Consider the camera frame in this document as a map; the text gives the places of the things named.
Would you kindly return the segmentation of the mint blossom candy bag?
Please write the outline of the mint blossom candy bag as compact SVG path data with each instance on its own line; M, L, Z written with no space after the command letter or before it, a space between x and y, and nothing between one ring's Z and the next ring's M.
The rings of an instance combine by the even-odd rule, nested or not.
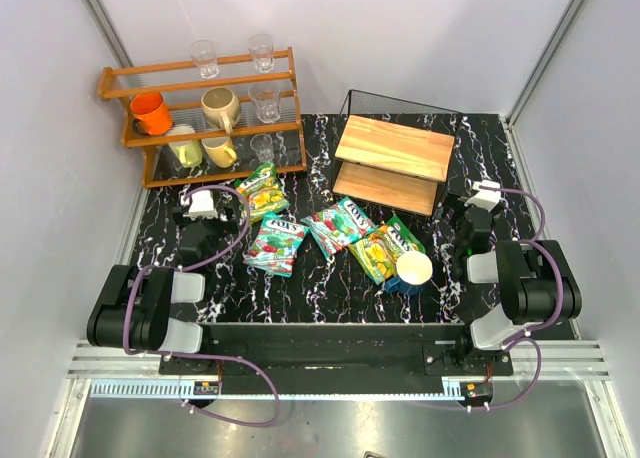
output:
M348 196L301 219L329 261L335 254L376 229L369 216Z
M243 262L269 274L292 276L297 251L309 232L303 224L286 221L274 212L264 215L258 235Z

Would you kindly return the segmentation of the green spring tea candy bag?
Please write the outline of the green spring tea candy bag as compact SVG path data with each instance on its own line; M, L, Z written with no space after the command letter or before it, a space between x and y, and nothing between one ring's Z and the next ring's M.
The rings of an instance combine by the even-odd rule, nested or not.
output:
M262 163L248 177L238 179L235 188L249 204L251 224L261 221L269 212L279 213L290 205L273 162Z

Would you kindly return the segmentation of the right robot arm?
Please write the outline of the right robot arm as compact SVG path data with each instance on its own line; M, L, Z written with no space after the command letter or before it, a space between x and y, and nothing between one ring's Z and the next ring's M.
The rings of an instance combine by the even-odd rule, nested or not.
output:
M456 342L459 352L507 350L530 332L574 319L582 296L555 240L490 244L495 212L471 202L453 206L452 274L471 285L497 286L499 303L473 320Z

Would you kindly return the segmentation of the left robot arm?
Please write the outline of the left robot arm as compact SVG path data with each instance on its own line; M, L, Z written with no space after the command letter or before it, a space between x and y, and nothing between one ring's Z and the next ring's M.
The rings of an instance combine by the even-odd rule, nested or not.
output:
M173 210L179 229L178 263L193 265L213 256L222 239L238 231L234 210L225 207L216 216L191 219L180 208ZM121 348L125 313L138 270L134 266L111 268L86 328L93 346ZM205 277L172 269L150 271L142 278L134 297L129 328L129 347L143 351L195 353L200 349L203 328L170 316L173 304L194 304L205 294Z

